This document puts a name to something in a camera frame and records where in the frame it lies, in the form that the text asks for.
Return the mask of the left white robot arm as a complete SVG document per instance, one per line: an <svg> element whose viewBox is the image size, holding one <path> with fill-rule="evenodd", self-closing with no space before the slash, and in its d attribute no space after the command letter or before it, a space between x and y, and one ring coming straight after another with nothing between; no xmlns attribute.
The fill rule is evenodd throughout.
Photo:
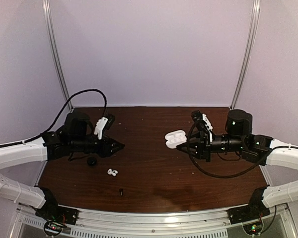
<svg viewBox="0 0 298 238"><path fill-rule="evenodd" d="M125 147L104 134L114 120L115 117L108 114L92 124L90 117L83 112L68 113L64 124L56 131L48 130L36 139L0 145L0 170L30 162L56 160L74 153L111 157ZM42 209L50 220L57 220L62 214L50 190L28 186L2 174L0 198Z"/></svg>

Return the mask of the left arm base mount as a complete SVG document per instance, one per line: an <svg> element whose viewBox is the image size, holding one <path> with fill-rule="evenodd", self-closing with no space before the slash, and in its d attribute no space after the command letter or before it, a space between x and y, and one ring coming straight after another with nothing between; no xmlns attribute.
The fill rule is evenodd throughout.
<svg viewBox="0 0 298 238"><path fill-rule="evenodd" d="M60 206L49 189L41 188L41 190L44 193L44 198L46 201L41 208L34 209L36 212L35 215L49 222L62 225L75 225L78 216L78 210Z"/></svg>

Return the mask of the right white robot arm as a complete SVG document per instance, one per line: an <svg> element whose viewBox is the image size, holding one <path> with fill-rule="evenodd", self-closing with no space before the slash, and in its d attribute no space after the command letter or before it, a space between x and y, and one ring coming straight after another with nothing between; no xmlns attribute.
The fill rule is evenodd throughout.
<svg viewBox="0 0 298 238"><path fill-rule="evenodd" d="M214 134L206 114L191 113L193 125L188 133L175 137L174 148L189 155L193 165L203 174L231 179L242 176L256 166L280 166L298 171L298 146L285 143L270 136L252 134L253 116L246 111L234 109L227 114L224 134ZM210 161L211 154L234 152L252 166L233 175L216 175L204 170L197 159Z"/></svg>

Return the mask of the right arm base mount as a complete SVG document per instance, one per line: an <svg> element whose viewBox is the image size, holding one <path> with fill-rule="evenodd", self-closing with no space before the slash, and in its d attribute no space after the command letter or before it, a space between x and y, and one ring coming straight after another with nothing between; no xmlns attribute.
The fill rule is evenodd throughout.
<svg viewBox="0 0 298 238"><path fill-rule="evenodd" d="M262 202L265 189L266 187L255 189L247 205L228 209L230 223L245 223L270 215L270 209Z"/></svg>

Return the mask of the white earbud charging case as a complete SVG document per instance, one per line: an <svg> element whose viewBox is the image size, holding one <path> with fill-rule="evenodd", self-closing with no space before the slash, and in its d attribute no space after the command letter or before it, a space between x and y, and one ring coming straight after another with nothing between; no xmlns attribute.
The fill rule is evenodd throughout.
<svg viewBox="0 0 298 238"><path fill-rule="evenodd" d="M186 132L183 130L176 130L165 135L165 145L169 149L175 149L178 145L187 141Z"/></svg>

